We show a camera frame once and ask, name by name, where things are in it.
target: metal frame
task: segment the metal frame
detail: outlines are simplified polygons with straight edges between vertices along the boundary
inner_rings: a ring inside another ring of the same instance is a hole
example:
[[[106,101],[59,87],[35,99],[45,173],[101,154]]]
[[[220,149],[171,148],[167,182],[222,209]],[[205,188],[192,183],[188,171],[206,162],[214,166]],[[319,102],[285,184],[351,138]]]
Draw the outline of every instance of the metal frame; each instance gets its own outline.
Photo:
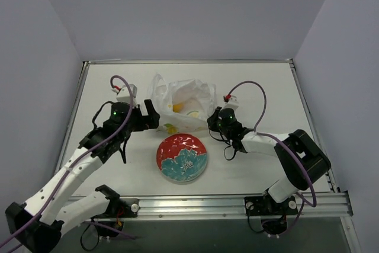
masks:
[[[308,108],[306,99],[301,91],[300,83],[296,74],[296,69],[292,59],[288,60],[97,60],[84,63],[81,78],[79,81],[78,91],[72,114],[69,120],[68,129],[65,134],[62,150],[60,151],[56,171],[59,170],[63,157],[65,156],[66,147],[72,131],[73,122],[75,121],[82,91],[85,85],[86,76],[90,65],[106,64],[163,64],[163,63],[284,63],[289,64],[293,77],[301,98],[301,102],[306,112],[308,123],[312,135],[319,147],[325,151],[314,127],[311,112]],[[339,193],[339,189],[334,178],[332,170],[328,173],[330,180],[330,193],[317,193],[318,205],[316,208],[309,206],[304,207],[303,217],[340,217],[342,226],[345,231],[346,239],[350,246],[351,252],[361,252],[358,238],[355,233],[354,225],[351,220],[352,209],[348,193]],[[245,219],[244,197],[258,196],[257,194],[237,194],[225,196],[143,196],[143,197],[121,197],[122,199],[138,198],[139,199],[139,216],[133,220],[210,220],[210,219]],[[69,203],[78,200],[78,197],[71,197]],[[298,206],[301,200],[296,199]]]

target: round plate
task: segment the round plate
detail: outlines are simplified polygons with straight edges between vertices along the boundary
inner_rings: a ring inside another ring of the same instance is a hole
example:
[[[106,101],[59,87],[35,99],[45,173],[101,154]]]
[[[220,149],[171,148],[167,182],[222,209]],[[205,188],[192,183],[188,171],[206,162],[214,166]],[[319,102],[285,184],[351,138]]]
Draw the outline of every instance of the round plate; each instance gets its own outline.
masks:
[[[156,163],[164,176],[176,182],[196,179],[207,166],[208,154],[197,137],[177,133],[160,143]]]

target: gray floor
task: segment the gray floor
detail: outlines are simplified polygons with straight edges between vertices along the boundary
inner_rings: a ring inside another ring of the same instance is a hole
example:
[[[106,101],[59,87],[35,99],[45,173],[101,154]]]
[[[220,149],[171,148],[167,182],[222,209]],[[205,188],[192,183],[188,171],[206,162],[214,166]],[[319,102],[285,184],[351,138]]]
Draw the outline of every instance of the gray floor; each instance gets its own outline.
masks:
[[[79,243],[84,228],[65,235],[53,252],[85,252]],[[141,238],[102,241],[93,252],[350,252],[338,218],[300,219],[279,239],[253,233],[246,220],[128,222],[124,231]],[[88,247],[94,241],[91,233],[84,239]]]

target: white table surface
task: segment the white table surface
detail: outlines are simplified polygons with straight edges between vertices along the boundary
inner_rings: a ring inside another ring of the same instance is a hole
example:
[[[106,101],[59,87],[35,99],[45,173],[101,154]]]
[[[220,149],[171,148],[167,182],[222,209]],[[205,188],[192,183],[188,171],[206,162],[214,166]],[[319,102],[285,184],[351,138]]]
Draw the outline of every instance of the white table surface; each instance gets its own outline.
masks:
[[[264,119],[258,127],[262,132],[289,133],[303,129],[311,135],[297,87],[287,63],[194,63],[194,64],[119,64],[91,65],[75,117],[71,136],[63,160],[65,163],[81,139],[92,129],[91,120],[105,101],[115,101],[110,90],[110,77],[123,76],[138,87],[137,100],[146,99],[147,87],[159,72],[167,81],[197,78],[216,84],[218,105],[222,96],[237,83],[245,80],[259,82],[268,97]],[[254,85],[243,85],[236,95],[240,107],[237,119],[246,127],[253,127],[261,114],[263,97]],[[109,118],[110,107],[105,107],[97,119],[98,125]],[[255,153],[238,153],[234,160],[226,161],[225,144],[209,137],[208,132],[193,133],[209,154],[205,171],[188,184],[174,184],[167,180],[156,164],[156,151],[169,135],[156,130],[132,133],[127,144],[127,164],[119,153],[93,173],[74,196],[86,196],[97,186],[106,184],[122,196],[205,195],[205,194],[257,194],[273,185],[284,171],[278,158]],[[327,192],[327,178],[314,184],[317,192]]]

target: white plastic bag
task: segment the white plastic bag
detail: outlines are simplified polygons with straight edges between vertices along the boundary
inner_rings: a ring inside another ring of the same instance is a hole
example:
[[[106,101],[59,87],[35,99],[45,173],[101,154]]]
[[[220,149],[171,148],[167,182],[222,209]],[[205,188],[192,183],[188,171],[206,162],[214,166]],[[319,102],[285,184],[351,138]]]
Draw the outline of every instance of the white plastic bag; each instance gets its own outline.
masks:
[[[170,134],[207,129],[207,119],[217,104],[214,84],[198,79],[167,83],[158,73],[147,90],[147,97],[160,115],[159,129]]]

